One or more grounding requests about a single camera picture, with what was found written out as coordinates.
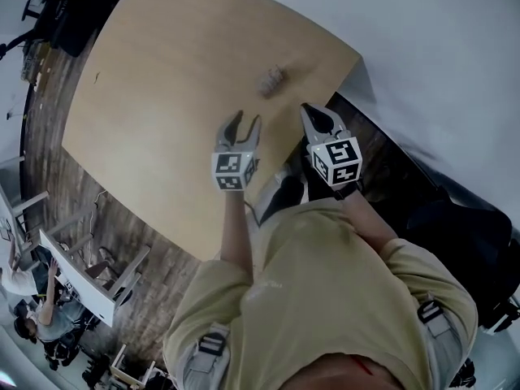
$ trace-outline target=person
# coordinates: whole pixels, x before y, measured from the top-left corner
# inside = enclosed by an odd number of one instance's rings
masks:
[[[256,276],[244,194],[225,193],[220,258],[199,266],[175,313],[168,370],[185,390],[448,387],[475,339],[470,295],[355,184],[333,191],[302,164],[310,201],[284,179],[255,241]]]
[[[96,279],[111,262],[104,260],[85,271],[87,275]],[[15,330],[26,340],[37,338],[43,343],[52,342],[65,336],[68,332],[81,327],[85,308],[76,299],[65,302],[62,306],[54,303],[54,288],[58,263],[52,259],[48,271],[47,293],[45,303],[39,306],[34,314],[27,318],[19,316],[15,320]],[[113,281],[107,282],[104,287],[110,288]]]
[[[11,250],[9,261],[4,270],[0,267],[2,286],[11,293],[21,296],[32,296],[46,290],[47,273],[44,265],[39,264],[30,271],[20,270],[20,259],[15,257],[15,236],[9,231]]]

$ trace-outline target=gray t-shirt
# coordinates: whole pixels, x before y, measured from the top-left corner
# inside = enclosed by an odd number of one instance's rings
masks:
[[[78,301],[68,302],[61,307],[54,307],[50,325],[37,322],[37,337],[43,342],[58,340],[74,329],[74,321],[78,320],[84,307]]]

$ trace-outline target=marker cube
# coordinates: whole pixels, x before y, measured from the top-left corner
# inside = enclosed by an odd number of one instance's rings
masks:
[[[211,155],[213,181],[221,191],[244,191],[255,171],[254,152],[226,152]]]
[[[311,160],[329,186],[354,182],[361,175],[363,158],[356,137],[312,146]]]

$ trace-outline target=wooden floor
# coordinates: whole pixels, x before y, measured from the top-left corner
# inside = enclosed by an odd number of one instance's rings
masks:
[[[79,58],[55,50],[47,64],[50,74],[30,102],[25,128],[26,161],[23,195],[30,197],[48,190],[50,196],[26,215],[29,227],[52,227],[94,200],[103,191],[89,174],[61,147],[63,130],[88,48]],[[328,105],[342,114],[347,128],[357,136],[364,157],[364,185],[371,199],[380,199],[393,189],[426,190],[429,184],[409,159],[363,115],[335,95]],[[72,244],[89,232],[89,220],[60,234]],[[150,245],[149,257],[140,267],[142,277],[130,302],[115,316],[113,328],[101,325],[84,336],[82,344],[95,353],[115,354],[128,345],[128,359],[163,366],[162,339],[189,285],[198,261],[143,223],[117,202],[110,193],[98,198],[93,221],[93,243],[76,259],[82,265],[99,260],[98,247],[113,254],[115,270],[121,272],[142,245]]]

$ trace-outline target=hand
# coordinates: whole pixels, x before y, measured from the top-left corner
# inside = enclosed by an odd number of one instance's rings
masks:
[[[49,279],[53,279],[58,273],[58,262],[52,259],[49,266]]]

